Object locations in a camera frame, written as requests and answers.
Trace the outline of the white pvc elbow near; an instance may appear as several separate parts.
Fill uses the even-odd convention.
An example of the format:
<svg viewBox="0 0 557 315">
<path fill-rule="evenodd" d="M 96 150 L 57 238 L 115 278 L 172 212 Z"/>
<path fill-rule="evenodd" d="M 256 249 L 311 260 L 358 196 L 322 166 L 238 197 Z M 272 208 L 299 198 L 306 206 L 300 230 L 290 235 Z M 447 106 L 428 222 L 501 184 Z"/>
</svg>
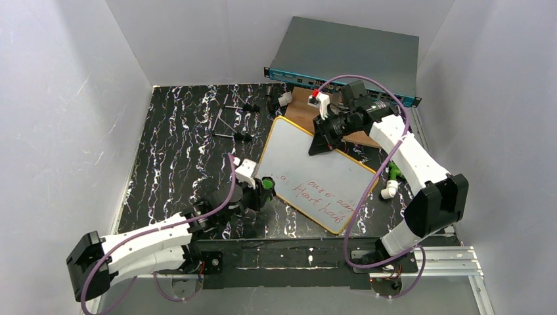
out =
<svg viewBox="0 0 557 315">
<path fill-rule="evenodd" d="M 399 188 L 399 182 L 397 180 L 388 180 L 386 182 L 386 187 L 380 191 L 380 196 L 384 200 L 392 199 L 396 196 Z"/>
</svg>

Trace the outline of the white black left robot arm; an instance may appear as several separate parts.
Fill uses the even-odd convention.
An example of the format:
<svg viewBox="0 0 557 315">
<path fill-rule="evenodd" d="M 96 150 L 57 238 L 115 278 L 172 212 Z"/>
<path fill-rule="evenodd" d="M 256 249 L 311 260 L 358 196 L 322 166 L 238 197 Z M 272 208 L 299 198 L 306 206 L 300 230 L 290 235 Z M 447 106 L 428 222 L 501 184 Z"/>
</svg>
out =
<svg viewBox="0 0 557 315">
<path fill-rule="evenodd" d="M 276 196 L 275 182 L 269 177 L 255 185 L 236 182 L 200 198 L 193 206 L 151 226 L 122 234 L 84 234 L 66 258 L 66 266 L 77 302 L 107 292 L 126 279 L 160 270 L 195 271 L 208 262 L 193 245 L 214 237 L 232 216 L 247 209 L 259 211 Z"/>
</svg>

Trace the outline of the green black whiteboard eraser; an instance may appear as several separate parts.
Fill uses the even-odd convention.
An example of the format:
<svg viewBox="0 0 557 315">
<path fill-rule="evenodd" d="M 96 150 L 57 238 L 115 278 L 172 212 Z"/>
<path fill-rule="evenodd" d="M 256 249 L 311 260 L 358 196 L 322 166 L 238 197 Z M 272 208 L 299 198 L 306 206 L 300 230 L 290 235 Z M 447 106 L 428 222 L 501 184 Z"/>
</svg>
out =
<svg viewBox="0 0 557 315">
<path fill-rule="evenodd" d="M 261 191 L 264 194 L 275 196 L 275 181 L 271 177 L 263 177 L 261 179 Z"/>
</svg>

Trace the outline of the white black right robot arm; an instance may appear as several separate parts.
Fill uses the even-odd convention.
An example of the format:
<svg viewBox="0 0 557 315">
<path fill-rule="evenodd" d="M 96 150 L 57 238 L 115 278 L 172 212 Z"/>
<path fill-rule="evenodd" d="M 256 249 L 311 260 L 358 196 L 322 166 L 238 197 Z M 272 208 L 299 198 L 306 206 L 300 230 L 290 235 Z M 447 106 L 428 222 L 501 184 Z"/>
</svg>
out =
<svg viewBox="0 0 557 315">
<path fill-rule="evenodd" d="M 396 96 L 375 80 L 371 83 L 389 96 L 372 96 L 366 89 L 366 77 L 354 75 L 353 82 L 340 88 L 346 107 L 334 113 L 330 97 L 323 93 L 324 82 L 308 98 L 319 107 L 313 119 L 315 135 L 309 148 L 314 156 L 336 149 L 344 137 L 362 131 L 389 154 L 372 178 L 376 182 L 389 162 L 394 162 L 413 194 L 404 219 L 375 243 L 372 253 L 351 259 L 348 240 L 344 240 L 346 263 L 357 269 L 388 264 L 407 254 L 422 240 L 463 218 L 469 183 L 462 174 L 451 174 L 424 149 L 409 131 L 408 110 Z"/>
</svg>

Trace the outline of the white pvc elbow far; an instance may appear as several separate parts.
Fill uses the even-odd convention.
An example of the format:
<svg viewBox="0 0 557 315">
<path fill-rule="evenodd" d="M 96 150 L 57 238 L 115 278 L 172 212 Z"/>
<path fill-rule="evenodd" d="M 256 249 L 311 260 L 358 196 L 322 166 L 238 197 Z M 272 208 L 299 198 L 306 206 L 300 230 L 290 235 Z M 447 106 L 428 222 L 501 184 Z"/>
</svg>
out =
<svg viewBox="0 0 557 315">
<path fill-rule="evenodd" d="M 277 98 L 278 105 L 280 107 L 286 107 L 292 102 L 292 93 L 290 91 L 281 94 Z"/>
</svg>

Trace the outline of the yellow framed whiteboard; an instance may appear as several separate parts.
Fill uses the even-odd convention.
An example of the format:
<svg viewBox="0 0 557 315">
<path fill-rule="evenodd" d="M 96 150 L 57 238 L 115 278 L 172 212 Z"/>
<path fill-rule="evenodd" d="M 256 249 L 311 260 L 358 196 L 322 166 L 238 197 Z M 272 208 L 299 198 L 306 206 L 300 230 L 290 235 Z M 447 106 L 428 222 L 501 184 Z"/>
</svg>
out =
<svg viewBox="0 0 557 315">
<path fill-rule="evenodd" d="M 375 171 L 334 150 L 310 156 L 313 135 L 285 117 L 271 126 L 256 176 L 271 177 L 277 196 L 338 235 L 344 231 Z"/>
</svg>

